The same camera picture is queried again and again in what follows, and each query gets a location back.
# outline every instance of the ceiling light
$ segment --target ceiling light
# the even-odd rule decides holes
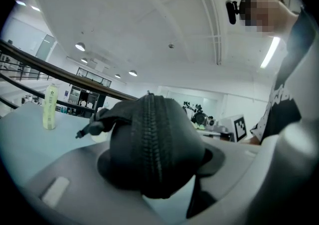
[[[39,8],[37,8],[37,7],[33,7],[33,6],[31,6],[31,8],[33,8],[34,10],[36,10],[36,11],[40,11],[40,9]]]
[[[75,44],[76,48],[81,50],[81,51],[85,51],[85,45],[82,42],[79,42],[77,44]]]
[[[15,0],[15,2],[19,5],[26,6],[25,3],[20,0]]]
[[[262,62],[260,68],[266,68],[266,66],[268,65],[270,59],[273,57],[276,48],[278,47],[278,44],[280,42],[280,38],[279,37],[274,37],[273,42],[270,45],[270,48],[268,50],[268,53],[264,59],[264,61]]]
[[[131,70],[129,72],[129,74],[132,75],[132,76],[135,76],[135,77],[138,75],[138,73],[136,71],[134,71],[134,70]]]

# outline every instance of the white ceiling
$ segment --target white ceiling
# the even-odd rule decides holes
[[[43,13],[38,12],[34,9],[32,9],[31,6],[39,7],[36,0],[21,0],[23,1],[26,6],[18,5],[16,4],[11,14],[8,18],[14,17],[24,23],[27,23],[34,28],[41,30],[45,32],[46,34],[49,34],[50,36],[53,36],[50,29],[48,28],[47,24],[44,21]]]
[[[158,75],[185,63],[211,71],[219,67],[273,76],[285,46],[281,43],[268,67],[260,69],[272,39],[239,22],[231,25],[225,2],[37,0],[48,27],[70,57],[98,59],[110,65],[106,74],[119,73],[125,82],[148,82],[152,72]],[[86,45],[85,53],[74,46],[80,41]],[[128,75],[131,69],[139,79]]]

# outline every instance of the metal railing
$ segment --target metal railing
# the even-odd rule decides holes
[[[44,73],[41,73],[40,71],[38,72],[31,72],[31,67],[30,66],[25,66],[25,65],[21,65],[21,64],[16,64],[16,63],[11,63],[11,62],[6,62],[6,61],[1,61],[1,55],[2,53],[0,53],[0,72],[5,75],[8,76],[9,78],[18,78],[19,81],[21,81],[22,79],[53,79],[52,77],[50,77],[50,75],[46,75]],[[7,67],[5,65],[12,65],[14,67],[22,67],[22,69],[17,69],[17,70],[10,70],[7,69]]]
[[[11,57],[17,61],[17,63],[12,63],[11,61],[1,60],[1,56],[5,55],[6,57]],[[118,100],[137,100],[136,97],[127,95],[125,93],[116,91],[109,87],[105,87],[97,82],[92,80],[77,76],[70,72],[67,72],[61,68],[58,68],[52,64],[49,64],[37,57],[34,57],[22,50],[12,46],[11,44],[0,40],[0,79],[7,81],[20,88],[23,91],[26,91],[34,96],[44,99],[45,95],[41,92],[38,92],[34,89],[31,89],[23,84],[21,80],[23,79],[36,79],[36,80],[49,80],[49,79],[58,79],[66,83],[72,84],[76,87],[83,88],[95,93],[98,93],[102,96],[109,96],[116,98]],[[10,101],[0,97],[0,102],[6,104],[12,109],[18,108],[17,105],[11,103]],[[57,104],[77,109],[83,112],[94,113],[97,108],[91,109],[88,107],[75,105],[69,102],[63,102],[58,100]]]

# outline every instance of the desk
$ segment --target desk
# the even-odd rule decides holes
[[[216,140],[223,140],[223,141],[230,141],[233,142],[233,134],[232,133],[218,133],[214,131],[208,131],[208,130],[200,130],[196,129],[197,133],[200,134],[200,136],[210,137]]]
[[[56,128],[42,124],[43,108],[26,102],[0,119],[0,155],[14,182],[23,186],[63,154],[95,144],[90,135],[75,139],[89,119],[55,112]]]

